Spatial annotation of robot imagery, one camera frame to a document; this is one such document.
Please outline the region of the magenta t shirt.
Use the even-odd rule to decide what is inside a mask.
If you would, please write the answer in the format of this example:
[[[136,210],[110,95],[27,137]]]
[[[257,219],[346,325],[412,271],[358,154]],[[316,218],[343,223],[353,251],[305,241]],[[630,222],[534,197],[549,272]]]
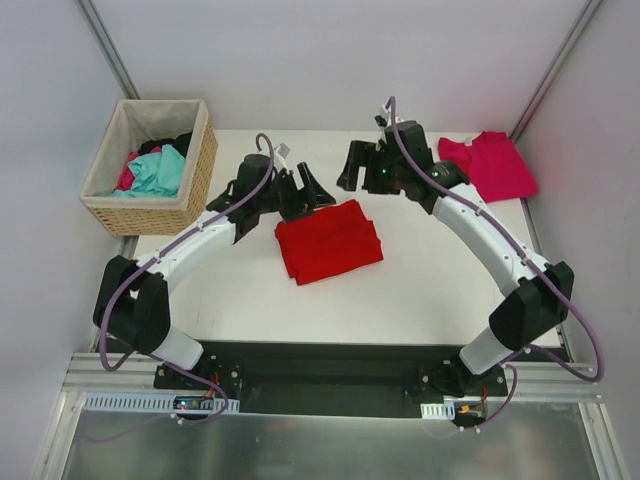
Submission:
[[[467,142],[438,140],[442,161],[454,162],[486,203],[535,196],[538,183],[505,132],[485,131]]]

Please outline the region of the wicker basket with cloth liner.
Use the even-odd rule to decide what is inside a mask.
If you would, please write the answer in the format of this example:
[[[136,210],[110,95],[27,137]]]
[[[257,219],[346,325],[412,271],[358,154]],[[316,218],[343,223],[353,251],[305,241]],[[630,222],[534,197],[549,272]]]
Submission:
[[[204,209],[218,143],[202,100],[121,100],[82,187],[114,236],[173,235]]]

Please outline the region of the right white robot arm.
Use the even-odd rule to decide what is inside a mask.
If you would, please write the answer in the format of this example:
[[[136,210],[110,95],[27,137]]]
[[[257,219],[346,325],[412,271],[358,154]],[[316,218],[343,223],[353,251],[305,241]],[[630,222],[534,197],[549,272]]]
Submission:
[[[434,161],[420,124],[393,124],[381,115],[375,122],[380,139],[351,142],[338,187],[404,194],[418,203],[463,241],[504,297],[487,327],[429,376],[431,387],[444,395],[473,394],[493,367],[566,319],[568,309],[558,297],[571,295],[574,273],[516,240],[454,162]]]

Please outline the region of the red t shirt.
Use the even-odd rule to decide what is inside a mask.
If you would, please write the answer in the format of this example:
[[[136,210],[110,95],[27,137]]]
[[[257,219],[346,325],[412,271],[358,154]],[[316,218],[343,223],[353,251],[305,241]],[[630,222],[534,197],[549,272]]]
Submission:
[[[274,234],[287,273],[299,286],[384,260],[374,223],[356,200],[280,222]]]

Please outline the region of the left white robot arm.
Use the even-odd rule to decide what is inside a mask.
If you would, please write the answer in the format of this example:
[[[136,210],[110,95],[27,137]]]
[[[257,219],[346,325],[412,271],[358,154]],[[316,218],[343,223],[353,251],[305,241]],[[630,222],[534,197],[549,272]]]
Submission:
[[[131,353],[177,366],[188,388],[204,387],[212,367],[202,358],[203,345],[173,325],[171,293],[205,260],[238,243],[261,216],[277,213],[290,223],[335,203],[306,163],[291,171],[266,155],[247,155],[236,178],[167,244],[138,259],[117,255],[107,263],[93,315],[99,352],[113,337]]]

